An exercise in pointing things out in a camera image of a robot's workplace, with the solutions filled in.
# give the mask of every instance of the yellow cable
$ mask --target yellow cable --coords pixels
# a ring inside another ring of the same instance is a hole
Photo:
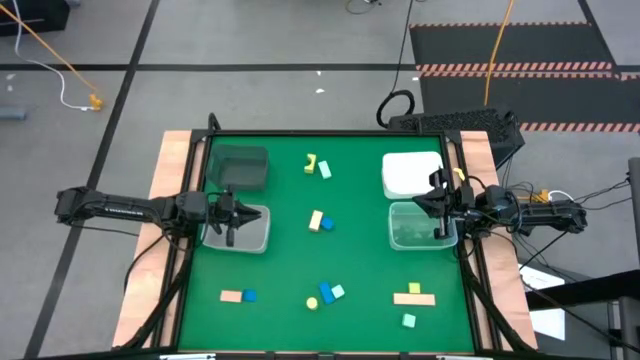
[[[47,48],[47,50],[49,50],[53,54],[53,56],[58,58],[58,60],[62,61],[69,68],[69,70],[71,70],[78,77],[78,79],[80,79],[83,83],[85,83],[85,85],[87,85],[94,92],[96,93],[98,92],[98,88],[96,88],[95,86],[93,86],[93,84],[91,84],[89,81],[83,78],[82,75],[80,75],[80,73],[78,73],[76,69],[74,69],[73,66],[71,66],[71,64],[69,64],[65,59],[63,59],[62,56],[58,55],[58,53],[55,50],[53,50],[51,46],[49,46],[49,44],[47,44],[44,40],[42,40],[42,38],[40,38],[40,36],[38,36],[38,34],[36,34],[35,31],[31,30],[31,28],[27,24],[20,21],[20,19],[18,19],[11,11],[9,11],[9,9],[4,7],[4,5],[2,4],[0,4],[0,10],[4,11],[7,15],[9,15],[9,17],[12,18],[13,21],[19,23],[20,25],[22,25],[22,27],[27,29],[27,31],[29,31],[31,35],[33,35],[33,37],[35,37],[40,42],[40,44],[42,44],[42,46]]]
[[[511,16],[512,7],[513,7],[513,0],[509,1],[509,7],[507,8],[507,13],[504,14],[504,20],[502,20],[502,26],[500,26],[500,32],[498,33],[496,44],[493,46],[493,53],[491,53],[491,60],[489,60],[489,72],[487,73],[487,81],[484,84],[484,106],[487,106],[487,103],[489,102],[489,82],[491,82],[491,73],[493,72],[493,65],[494,65],[493,62],[496,60],[496,54],[498,53],[500,40],[502,40],[502,33],[504,32],[504,27],[509,22],[509,16]]]

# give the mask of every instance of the rubber mat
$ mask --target rubber mat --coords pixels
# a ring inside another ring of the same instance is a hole
[[[497,23],[413,24],[416,64],[487,63],[499,29]],[[554,62],[551,69],[538,70],[596,70],[600,63],[605,69],[612,67],[606,48],[587,23],[512,23],[505,28],[496,63],[513,67],[545,63],[546,67],[549,62]]]
[[[486,73],[433,73],[420,79],[425,111],[481,107]],[[640,130],[640,80],[610,74],[497,73],[489,106],[513,110],[523,131]]]

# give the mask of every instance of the concrete floor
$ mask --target concrete floor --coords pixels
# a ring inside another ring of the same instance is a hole
[[[45,39],[73,63],[129,62],[150,0],[83,0],[64,32]],[[507,0],[428,0],[415,3],[412,22],[500,21]],[[590,0],[616,60],[640,63],[629,14],[633,0]],[[394,63],[405,1],[385,1],[351,16],[341,0],[161,0],[141,63],[277,64]],[[573,0],[518,0],[513,21],[584,20]],[[0,63],[17,63],[12,38],[0,38]],[[30,37],[23,54],[55,62]],[[405,63],[413,62],[406,46]],[[7,75],[15,74],[11,80]],[[112,105],[123,73],[85,74]],[[224,128],[376,129],[375,111],[393,72],[138,72],[132,83],[98,189],[146,196],[162,133],[204,127],[214,111]],[[84,104],[87,91],[66,74],[66,99]],[[399,88],[419,91],[412,71]],[[0,358],[24,354],[51,282],[68,228],[53,216],[56,191],[82,185],[93,164],[111,108],[83,113],[62,107],[59,83],[48,72],[0,72],[0,105],[24,105],[25,122],[0,123]],[[392,104],[389,114],[403,104]],[[562,189],[579,196],[619,181],[626,160],[640,154],[637,134],[527,133],[510,183]],[[628,189],[593,206],[628,196]],[[589,214],[590,226],[545,253],[551,264],[587,276],[638,267],[630,204]],[[137,231],[133,223],[104,221]],[[536,230],[541,247],[553,231]],[[82,233],[41,355],[106,350],[122,300],[122,281],[135,239]]]

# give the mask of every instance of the white cable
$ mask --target white cable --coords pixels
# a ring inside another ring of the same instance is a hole
[[[564,195],[564,196],[568,197],[569,199],[571,199],[571,201],[573,201],[573,197],[572,197],[571,195],[567,194],[566,192],[562,191],[562,190],[552,190],[552,191],[549,191],[549,201],[551,201],[551,200],[552,200],[552,199],[551,199],[551,195],[553,195],[553,194],[562,194],[562,195]]]
[[[16,11],[16,17],[22,21],[22,18],[20,17],[20,9],[18,8],[18,1],[17,0],[13,0],[13,7]],[[70,109],[74,109],[74,110],[82,110],[82,111],[87,111],[89,109],[91,110],[95,110],[92,106],[73,106],[73,105],[69,105],[67,104],[66,101],[64,101],[64,90],[66,87],[65,81],[64,81],[64,75],[62,75],[62,73],[54,68],[52,68],[49,65],[43,64],[41,62],[35,61],[35,60],[31,60],[31,59],[25,59],[24,57],[22,57],[22,55],[20,55],[20,38],[22,37],[22,24],[18,23],[18,34],[16,35],[16,44],[13,48],[14,52],[16,53],[16,55],[22,59],[23,61],[26,61],[28,63],[32,63],[32,64],[36,64],[36,65],[40,65],[43,68],[47,69],[47,70],[51,70],[54,73],[56,73],[58,75],[58,77],[60,77],[60,82],[62,83],[62,88],[60,89],[60,102],[62,103],[62,105],[70,108]]]

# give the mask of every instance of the green mat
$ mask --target green mat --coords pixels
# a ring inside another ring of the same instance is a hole
[[[441,152],[438,138],[223,136],[215,144],[269,151],[263,192],[238,193],[272,215],[264,254],[199,247],[194,255],[180,350],[471,352],[473,345],[458,262],[451,250],[391,249],[382,191],[388,152]],[[333,177],[304,173],[306,154],[329,163]],[[215,186],[206,184],[205,191]],[[308,230],[313,210],[335,222]],[[318,284],[341,284],[346,295],[325,305]],[[435,307],[396,306],[394,292],[420,282]],[[255,289],[255,303],[223,303],[221,290]],[[306,308],[314,296],[316,311]],[[417,317],[413,329],[402,316]]]

